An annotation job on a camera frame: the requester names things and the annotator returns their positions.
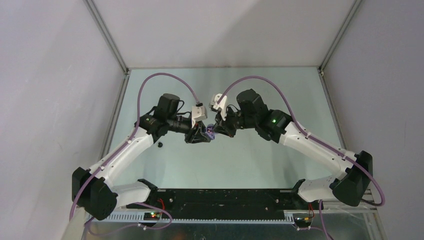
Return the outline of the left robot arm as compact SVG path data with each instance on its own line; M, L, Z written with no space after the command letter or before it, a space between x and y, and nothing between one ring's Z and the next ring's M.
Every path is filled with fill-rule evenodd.
M116 208L140 202L145 208L153 208L158 202L154 185L145 180L130 184L117 184L118 177L130 164L160 137L168 132L184 135L188 144L209 143L206 126L207 110L197 103L185 117L180 112L184 101L165 93L156 106L139 117L132 132L113 152L90 168L77 168L72 174L72 207L84 208L97 220L106 219Z

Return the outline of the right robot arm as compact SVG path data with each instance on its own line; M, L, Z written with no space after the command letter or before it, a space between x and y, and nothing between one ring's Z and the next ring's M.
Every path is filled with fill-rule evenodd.
M216 112L214 131L233 138L237 130L255 129L266 141L290 147L325 166L330 176L299 180L292 189L291 204L304 209L310 202L334 200L357 207L363 199L370 179L363 170L372 173L373 158L366 152L354 153L333 146L325 147L314 141L314 136L304 134L304 128L297 126L291 115L277 109L269 109L262 97L253 89L239 93L236 97L240 107L233 111L227 104L227 97L221 93L212 97L209 104Z

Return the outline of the lavender earbud charging case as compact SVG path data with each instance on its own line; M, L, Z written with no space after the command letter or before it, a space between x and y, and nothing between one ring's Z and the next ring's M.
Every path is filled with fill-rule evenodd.
M216 133L214 131L214 124L208 124L205 132L211 140L215 139Z

